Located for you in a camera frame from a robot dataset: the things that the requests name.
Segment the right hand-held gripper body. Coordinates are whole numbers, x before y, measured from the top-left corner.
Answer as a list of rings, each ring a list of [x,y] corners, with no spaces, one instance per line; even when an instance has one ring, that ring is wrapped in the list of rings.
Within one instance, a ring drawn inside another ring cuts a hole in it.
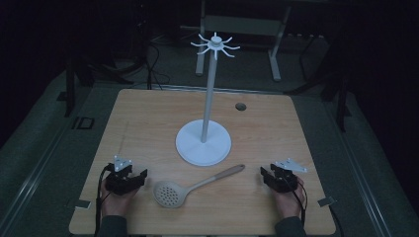
[[[295,172],[307,172],[305,167],[301,166],[292,158],[288,158],[284,161],[276,161],[272,164],[284,169],[284,175],[282,177],[276,177],[274,174],[276,182],[274,184],[270,184],[270,187],[278,193],[288,193],[296,190],[298,181]]]

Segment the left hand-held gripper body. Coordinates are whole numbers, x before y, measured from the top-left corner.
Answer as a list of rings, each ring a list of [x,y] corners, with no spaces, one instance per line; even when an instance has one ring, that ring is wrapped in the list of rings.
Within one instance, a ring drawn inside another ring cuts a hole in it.
[[[119,155],[114,156],[114,162],[109,164],[110,174],[107,176],[106,189],[116,195],[122,196],[133,190],[138,189],[131,183],[133,176],[131,173],[128,177],[123,176],[123,169],[127,166],[132,166],[132,161],[124,159]]]

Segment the person's left hand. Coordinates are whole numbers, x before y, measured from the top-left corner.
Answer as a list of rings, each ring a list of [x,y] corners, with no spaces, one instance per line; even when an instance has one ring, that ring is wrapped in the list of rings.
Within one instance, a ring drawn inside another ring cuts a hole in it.
[[[101,213],[102,216],[126,217],[130,204],[138,192],[138,189],[122,196],[115,195],[106,189],[107,181],[104,180],[101,187]]]

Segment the person's right hand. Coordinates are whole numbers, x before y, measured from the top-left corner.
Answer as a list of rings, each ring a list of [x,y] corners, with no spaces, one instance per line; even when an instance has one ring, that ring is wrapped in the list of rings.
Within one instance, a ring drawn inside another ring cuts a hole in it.
[[[305,203],[305,195],[303,192],[303,180],[297,179],[297,189],[289,193],[278,193],[272,190],[275,200],[277,212],[281,219],[287,217],[301,217],[301,211]]]

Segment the beige slotted skimmer spoon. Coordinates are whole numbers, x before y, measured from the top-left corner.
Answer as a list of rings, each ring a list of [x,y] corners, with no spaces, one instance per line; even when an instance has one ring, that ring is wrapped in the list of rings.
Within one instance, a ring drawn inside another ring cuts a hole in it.
[[[230,167],[220,173],[217,173],[205,180],[199,181],[189,187],[182,187],[175,182],[160,181],[153,186],[153,196],[162,206],[167,208],[180,207],[186,200],[188,194],[200,187],[215,182],[217,180],[237,174],[245,169],[244,164]]]

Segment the black floor socket box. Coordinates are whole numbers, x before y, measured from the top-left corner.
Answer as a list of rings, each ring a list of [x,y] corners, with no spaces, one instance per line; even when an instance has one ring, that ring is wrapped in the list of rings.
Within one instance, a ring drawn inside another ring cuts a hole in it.
[[[71,126],[72,129],[92,129],[95,123],[94,118],[77,117]]]

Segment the white hook rack stand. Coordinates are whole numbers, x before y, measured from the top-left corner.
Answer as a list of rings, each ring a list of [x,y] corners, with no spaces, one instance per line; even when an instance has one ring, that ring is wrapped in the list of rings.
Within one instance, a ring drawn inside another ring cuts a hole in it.
[[[199,167],[209,167],[223,161],[228,156],[232,145],[227,129],[210,119],[218,55],[223,53],[233,58],[227,50],[237,50],[239,46],[229,46],[228,43],[232,38],[223,39],[217,33],[213,33],[209,39],[203,36],[199,38],[202,40],[201,43],[192,42],[193,46],[203,48],[198,55],[209,53],[204,116],[202,119],[192,120],[183,125],[177,133],[175,145],[179,155],[186,162]]]

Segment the black metal stand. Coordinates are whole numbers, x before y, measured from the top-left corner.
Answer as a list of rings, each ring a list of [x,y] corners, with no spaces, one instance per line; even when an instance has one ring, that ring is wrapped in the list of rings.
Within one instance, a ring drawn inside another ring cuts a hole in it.
[[[75,107],[75,83],[85,87],[101,75],[108,81],[130,84],[125,76],[147,61],[150,45],[149,0],[77,0],[70,15],[66,43],[67,116]]]
[[[345,31],[339,30],[331,39],[323,59],[317,69],[308,77],[308,81],[295,89],[284,92],[285,95],[298,95],[323,84],[320,98],[323,102],[332,102],[334,98],[337,98],[335,120],[342,132],[346,131],[346,99],[350,79],[349,64],[345,61],[345,55],[341,54],[344,40]]]

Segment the grey metal desk frame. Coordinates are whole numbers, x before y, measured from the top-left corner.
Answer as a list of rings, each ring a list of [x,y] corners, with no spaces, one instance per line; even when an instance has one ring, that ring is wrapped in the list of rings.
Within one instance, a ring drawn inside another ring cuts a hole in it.
[[[281,41],[285,34],[286,25],[291,14],[292,7],[284,7],[284,12],[279,20],[255,19],[245,17],[210,15],[207,13],[207,4],[209,0],[201,0],[201,16],[199,43],[194,43],[199,51],[197,55],[195,73],[198,76],[204,74],[205,53],[214,49],[220,52],[220,49],[226,49],[229,39],[221,40],[218,33],[232,33],[252,36],[274,37],[275,44],[268,50],[272,77],[274,81],[282,79],[277,54]]]

